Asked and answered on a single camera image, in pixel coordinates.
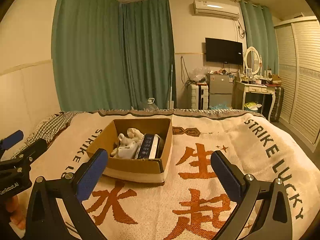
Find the curtain rod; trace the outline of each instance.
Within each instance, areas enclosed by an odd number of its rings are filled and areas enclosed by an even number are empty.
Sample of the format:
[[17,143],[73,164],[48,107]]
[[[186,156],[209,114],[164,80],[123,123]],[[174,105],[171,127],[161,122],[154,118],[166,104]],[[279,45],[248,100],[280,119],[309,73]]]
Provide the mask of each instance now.
[[[241,2],[241,0],[232,0],[232,1],[237,1],[237,2]],[[248,3],[247,1],[244,1],[244,3]],[[255,6],[255,7],[258,7],[258,5],[255,5],[255,4],[252,4],[253,6]],[[261,7],[261,9],[263,9],[262,7]]]

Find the drawer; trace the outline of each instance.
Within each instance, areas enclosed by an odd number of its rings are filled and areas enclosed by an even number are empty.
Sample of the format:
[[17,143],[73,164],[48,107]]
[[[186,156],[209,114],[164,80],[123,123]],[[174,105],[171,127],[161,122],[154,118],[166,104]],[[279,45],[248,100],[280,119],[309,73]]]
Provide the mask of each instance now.
[[273,88],[262,88],[261,92],[262,93],[269,93],[269,94],[273,94],[274,89]]
[[261,93],[261,88],[259,88],[259,87],[249,87],[249,92]]

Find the louvered door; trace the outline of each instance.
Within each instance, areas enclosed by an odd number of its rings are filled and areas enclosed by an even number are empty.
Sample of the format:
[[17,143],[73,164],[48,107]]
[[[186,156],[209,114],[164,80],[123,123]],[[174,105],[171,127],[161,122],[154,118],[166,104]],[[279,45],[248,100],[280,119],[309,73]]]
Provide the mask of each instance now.
[[320,26],[314,20],[293,23],[292,28],[299,75],[290,124],[314,144],[320,129]]
[[290,121],[297,78],[296,48],[291,24],[281,25],[276,30],[279,54],[279,76],[284,88],[281,117]]

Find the wall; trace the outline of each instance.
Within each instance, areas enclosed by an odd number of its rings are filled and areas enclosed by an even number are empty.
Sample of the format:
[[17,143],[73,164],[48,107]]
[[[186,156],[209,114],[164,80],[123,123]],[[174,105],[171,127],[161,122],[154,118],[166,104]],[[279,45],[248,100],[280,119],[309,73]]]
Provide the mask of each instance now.
[[272,16],[272,22],[273,22],[273,25],[276,25],[282,21],[280,19],[278,19],[277,17]]
[[[242,40],[238,36],[233,20],[216,17],[195,16],[193,10],[194,0],[169,0],[172,18],[173,41],[175,50],[176,65],[176,86],[177,86],[177,108],[187,108],[187,91],[181,81],[181,62],[183,56],[189,75],[193,69],[205,68],[218,71],[222,68],[222,63],[206,62],[205,60],[205,38],[217,38],[230,41],[239,41],[243,44],[243,51],[247,49],[246,37]],[[215,1],[239,6],[231,0],[204,0]],[[244,27],[242,13],[239,21]],[[230,71],[236,72],[237,65],[230,64]]]
[[57,0],[15,0],[0,22],[0,73],[51,59],[51,30]]
[[56,1],[15,0],[0,22],[0,139],[18,129],[25,139],[42,119],[60,111],[51,60]]

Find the plastic bag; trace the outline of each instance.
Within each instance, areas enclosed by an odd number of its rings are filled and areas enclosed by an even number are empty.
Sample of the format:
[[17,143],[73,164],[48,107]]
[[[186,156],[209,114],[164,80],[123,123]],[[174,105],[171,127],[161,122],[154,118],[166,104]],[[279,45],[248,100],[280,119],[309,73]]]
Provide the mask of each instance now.
[[244,110],[255,112],[255,113],[258,112],[260,107],[262,107],[262,104],[258,104],[258,102],[249,102],[244,104]]
[[192,70],[190,74],[190,79],[195,82],[205,82],[206,81],[206,74],[208,72],[208,68],[206,67],[199,67]]
[[216,106],[209,106],[210,110],[218,110],[218,109],[230,109],[226,104],[220,104]]
[[148,100],[144,102],[140,102],[139,104],[139,110],[157,110],[158,107],[155,104],[155,99],[154,98],[149,98]]

